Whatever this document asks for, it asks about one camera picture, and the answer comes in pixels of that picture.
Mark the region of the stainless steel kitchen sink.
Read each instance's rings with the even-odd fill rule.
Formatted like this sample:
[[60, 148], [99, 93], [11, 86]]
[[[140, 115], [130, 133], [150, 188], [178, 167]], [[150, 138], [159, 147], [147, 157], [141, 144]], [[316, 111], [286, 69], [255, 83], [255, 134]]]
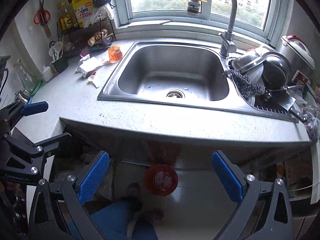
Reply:
[[98, 100], [211, 109], [298, 122], [282, 107], [251, 106], [226, 61], [212, 47], [176, 41], [134, 43], [106, 81]]

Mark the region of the black utensil holder cup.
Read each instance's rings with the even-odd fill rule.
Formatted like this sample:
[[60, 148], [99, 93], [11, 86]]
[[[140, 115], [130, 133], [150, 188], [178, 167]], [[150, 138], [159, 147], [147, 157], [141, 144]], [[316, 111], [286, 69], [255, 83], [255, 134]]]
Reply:
[[68, 61], [64, 57], [53, 62], [53, 67], [58, 73], [64, 72], [68, 67]]

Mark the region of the orange handled scissors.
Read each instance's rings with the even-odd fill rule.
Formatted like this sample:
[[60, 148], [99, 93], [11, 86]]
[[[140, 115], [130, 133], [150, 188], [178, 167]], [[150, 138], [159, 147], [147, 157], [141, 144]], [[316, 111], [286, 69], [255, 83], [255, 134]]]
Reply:
[[39, 0], [39, 10], [36, 12], [33, 18], [35, 25], [40, 25], [44, 28], [47, 37], [51, 37], [51, 32], [48, 27], [48, 22], [51, 19], [50, 12], [44, 9], [44, 0]]

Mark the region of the green glass jar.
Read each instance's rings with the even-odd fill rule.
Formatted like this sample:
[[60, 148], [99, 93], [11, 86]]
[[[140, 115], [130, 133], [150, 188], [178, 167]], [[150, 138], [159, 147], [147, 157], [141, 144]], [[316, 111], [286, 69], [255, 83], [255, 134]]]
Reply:
[[14, 70], [16, 70], [24, 89], [29, 92], [30, 96], [34, 96], [41, 87], [41, 80], [33, 76], [20, 59], [14, 64]]

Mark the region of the grey gooseneck faucet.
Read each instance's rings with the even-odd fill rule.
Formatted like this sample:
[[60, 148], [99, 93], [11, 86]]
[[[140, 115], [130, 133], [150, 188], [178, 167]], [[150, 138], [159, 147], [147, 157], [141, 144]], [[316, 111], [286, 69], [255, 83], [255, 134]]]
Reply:
[[236, 52], [236, 45], [233, 43], [233, 29], [235, 25], [237, 0], [189, 0], [187, 4], [187, 14], [196, 17], [203, 14], [202, 18], [207, 21], [218, 21], [219, 17], [229, 19], [228, 27], [221, 38], [220, 55], [229, 57], [230, 53]]

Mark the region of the steel mixing bowl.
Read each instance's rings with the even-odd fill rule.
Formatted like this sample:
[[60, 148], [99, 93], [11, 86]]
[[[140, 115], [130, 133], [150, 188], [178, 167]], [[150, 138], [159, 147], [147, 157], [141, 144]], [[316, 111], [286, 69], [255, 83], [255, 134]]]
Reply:
[[232, 60], [231, 64], [234, 69], [238, 70], [241, 74], [245, 74], [263, 62], [264, 58], [262, 56], [255, 50], [250, 50], [241, 57]]

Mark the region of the ginger root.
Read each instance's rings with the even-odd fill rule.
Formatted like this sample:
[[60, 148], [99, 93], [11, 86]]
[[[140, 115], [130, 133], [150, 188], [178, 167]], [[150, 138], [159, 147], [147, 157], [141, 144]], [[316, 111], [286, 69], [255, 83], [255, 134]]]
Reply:
[[92, 47], [97, 41], [100, 41], [103, 36], [105, 36], [108, 33], [106, 29], [101, 29], [100, 31], [97, 31], [91, 38], [88, 39], [87, 44]]

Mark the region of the white paper towel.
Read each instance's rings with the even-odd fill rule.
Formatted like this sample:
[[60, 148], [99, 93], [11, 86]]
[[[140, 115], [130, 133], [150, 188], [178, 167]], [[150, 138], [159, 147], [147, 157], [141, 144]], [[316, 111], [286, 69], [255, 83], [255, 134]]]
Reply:
[[103, 66], [106, 63], [105, 59], [97, 59], [95, 56], [94, 57], [90, 57], [90, 59], [88, 61], [86, 61], [85, 63], [83, 63], [82, 68], [84, 70], [84, 74], [86, 75], [89, 72], [94, 71], [95, 69]]

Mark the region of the orange plastic cup wrapper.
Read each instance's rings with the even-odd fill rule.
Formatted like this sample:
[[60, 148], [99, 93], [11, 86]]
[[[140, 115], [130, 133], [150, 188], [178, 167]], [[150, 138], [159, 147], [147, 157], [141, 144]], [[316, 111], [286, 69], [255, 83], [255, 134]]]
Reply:
[[123, 58], [123, 54], [119, 46], [114, 45], [108, 48], [108, 57], [111, 63], [120, 61]]

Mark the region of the black scouring cloth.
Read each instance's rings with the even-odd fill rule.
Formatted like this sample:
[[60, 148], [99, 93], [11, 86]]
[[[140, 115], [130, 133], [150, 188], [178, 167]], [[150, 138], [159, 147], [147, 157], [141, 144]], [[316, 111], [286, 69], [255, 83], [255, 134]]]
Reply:
[[264, 94], [263, 89], [259, 84], [253, 84], [247, 76], [242, 75], [236, 69], [225, 70], [223, 74], [233, 79], [240, 94], [245, 100], [249, 100], [256, 95]]

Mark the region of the red trash bin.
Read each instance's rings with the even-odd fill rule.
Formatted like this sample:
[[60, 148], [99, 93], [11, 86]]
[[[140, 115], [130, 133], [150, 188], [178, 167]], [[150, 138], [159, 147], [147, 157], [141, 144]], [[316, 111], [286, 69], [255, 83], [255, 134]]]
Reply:
[[176, 190], [178, 175], [169, 165], [152, 165], [144, 174], [143, 184], [154, 196], [167, 196]]

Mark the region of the kitchen cleaver knife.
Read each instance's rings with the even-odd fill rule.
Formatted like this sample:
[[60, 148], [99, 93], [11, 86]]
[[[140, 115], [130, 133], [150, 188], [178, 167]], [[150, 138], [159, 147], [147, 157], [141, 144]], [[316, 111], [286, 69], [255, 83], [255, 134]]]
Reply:
[[281, 106], [283, 109], [287, 110], [289, 114], [293, 115], [297, 120], [299, 120], [303, 124], [306, 124], [308, 122], [308, 118], [305, 115], [303, 115], [300, 111], [294, 108], [293, 105], [296, 99], [287, 94], [287, 92], [275, 92], [272, 94], [271, 99], [279, 106]]

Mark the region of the white rice cooker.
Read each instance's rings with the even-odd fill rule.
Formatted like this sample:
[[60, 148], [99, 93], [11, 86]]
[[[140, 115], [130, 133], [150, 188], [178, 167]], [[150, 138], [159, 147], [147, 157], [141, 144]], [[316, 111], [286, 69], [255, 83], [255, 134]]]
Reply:
[[315, 70], [315, 62], [305, 43], [296, 35], [284, 35], [278, 51], [290, 63], [290, 81], [306, 84]]

